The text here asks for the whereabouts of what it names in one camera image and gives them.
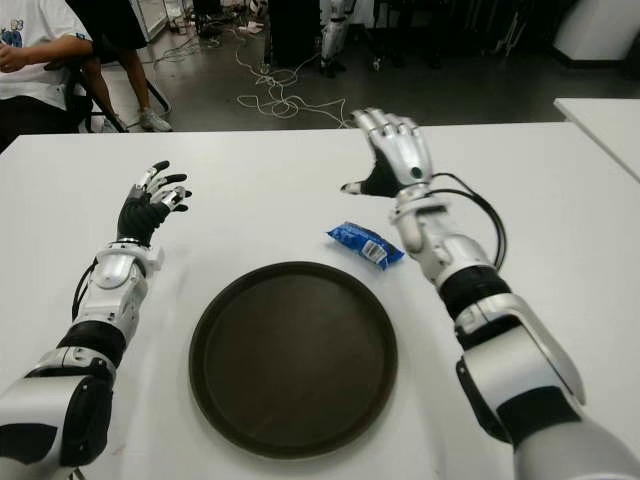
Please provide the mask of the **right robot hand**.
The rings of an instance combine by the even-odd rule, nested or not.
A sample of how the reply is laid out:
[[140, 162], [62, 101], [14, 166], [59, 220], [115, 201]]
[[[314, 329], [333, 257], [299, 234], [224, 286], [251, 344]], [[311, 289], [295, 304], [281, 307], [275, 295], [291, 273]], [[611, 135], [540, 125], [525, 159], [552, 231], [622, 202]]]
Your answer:
[[356, 110], [352, 116], [374, 154], [374, 166], [364, 180], [344, 184], [342, 193], [394, 198], [405, 188], [430, 183], [431, 155], [413, 120], [378, 108]]

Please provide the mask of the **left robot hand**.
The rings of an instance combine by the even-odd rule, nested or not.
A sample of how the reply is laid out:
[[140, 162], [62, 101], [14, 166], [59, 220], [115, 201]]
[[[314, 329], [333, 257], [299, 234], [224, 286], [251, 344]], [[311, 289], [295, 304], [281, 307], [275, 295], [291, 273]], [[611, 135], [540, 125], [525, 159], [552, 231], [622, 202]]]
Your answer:
[[120, 209], [116, 240], [149, 248], [156, 230], [172, 212], [186, 212], [185, 200], [192, 192], [185, 188], [184, 173], [164, 174], [169, 161], [147, 168], [133, 184]]

